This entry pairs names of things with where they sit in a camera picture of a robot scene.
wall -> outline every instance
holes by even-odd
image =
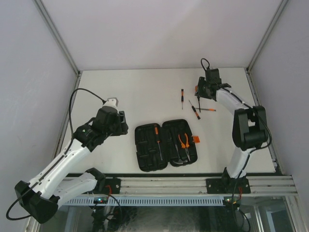
[[[253,71],[278,155],[309,214],[309,1],[290,1]]]
[[[14,186],[52,159],[75,75],[32,1],[0,1],[0,31],[0,230],[19,232]]]
[[[245,67],[281,0],[43,0],[81,70]]]

pliers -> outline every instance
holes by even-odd
[[[188,157],[188,160],[190,161],[190,153],[189,153],[189,150],[188,150],[188,147],[190,146],[189,145],[189,139],[188,139],[187,133],[185,133],[184,135],[185,135],[185,138],[186,138],[186,143],[185,144],[182,142],[182,139],[180,138],[180,134],[178,134],[178,138],[179,138],[179,141],[180,141],[180,143],[182,145],[182,148],[185,150],[185,153],[186,153],[186,155]]]

toolbox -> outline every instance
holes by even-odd
[[[184,119],[166,121],[162,127],[157,123],[135,128],[136,155],[144,172],[162,170],[171,163],[174,167],[197,161],[195,143],[189,124]]]

tool case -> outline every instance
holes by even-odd
[[[190,160],[179,139],[180,137],[185,145],[185,133],[188,137],[187,151]],[[194,137],[192,137],[188,122],[184,119],[164,122],[162,127],[157,123],[136,127],[135,145],[139,167],[144,172],[162,170],[167,167],[168,163],[179,167],[197,161]]]

table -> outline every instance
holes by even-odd
[[[243,68],[220,68],[223,83],[249,104],[254,104]],[[106,174],[210,174],[222,173],[232,157],[235,145],[232,140],[233,116],[213,100],[200,99],[201,108],[214,108],[217,112],[202,111],[201,120],[195,116],[190,100],[198,107],[194,88],[198,78],[205,76],[202,69],[151,69],[84,71],[79,87],[87,88],[104,99],[117,97],[118,109],[124,110],[129,126],[127,135],[108,138],[89,156],[74,167],[71,173],[83,173],[95,167]],[[181,89],[184,89],[183,110]],[[72,110],[73,129],[94,117],[101,101],[85,91],[78,91]],[[197,162],[145,173],[139,169],[134,129],[147,123],[158,123],[184,118],[193,135],[199,136]],[[64,145],[70,140],[66,131]],[[246,167],[249,173],[275,172],[269,150],[254,152]]]

